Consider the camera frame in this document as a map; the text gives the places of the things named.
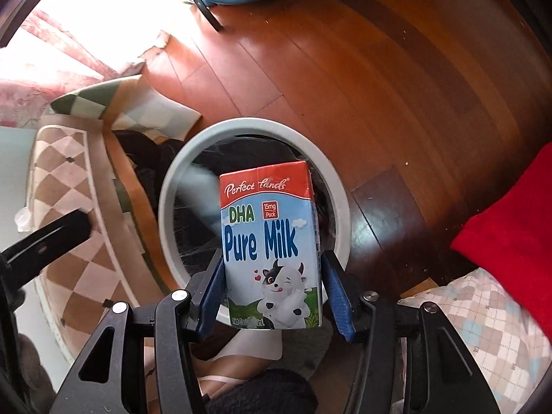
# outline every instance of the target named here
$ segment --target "curtain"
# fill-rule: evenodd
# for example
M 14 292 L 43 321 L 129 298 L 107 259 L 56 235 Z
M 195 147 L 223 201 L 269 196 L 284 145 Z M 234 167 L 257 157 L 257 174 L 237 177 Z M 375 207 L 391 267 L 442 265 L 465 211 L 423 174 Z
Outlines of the curtain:
M 140 55 L 166 44 L 166 3 L 41 0 L 0 49 L 0 126 L 35 128 L 59 96 L 138 73 Z

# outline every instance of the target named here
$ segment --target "red fabric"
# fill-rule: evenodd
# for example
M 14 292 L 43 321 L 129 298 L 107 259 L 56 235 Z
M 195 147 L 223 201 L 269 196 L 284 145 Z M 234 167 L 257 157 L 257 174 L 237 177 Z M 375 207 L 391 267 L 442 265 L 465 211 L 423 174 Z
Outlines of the red fabric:
M 451 247 L 489 271 L 552 338 L 552 143 Z

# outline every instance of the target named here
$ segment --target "milk carton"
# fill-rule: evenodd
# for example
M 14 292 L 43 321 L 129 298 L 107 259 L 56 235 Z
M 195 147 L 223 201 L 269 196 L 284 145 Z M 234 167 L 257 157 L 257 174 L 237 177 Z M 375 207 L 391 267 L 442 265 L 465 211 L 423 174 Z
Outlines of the milk carton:
M 220 206 L 231 325 L 321 325 L 318 219 L 307 164 L 223 174 Z

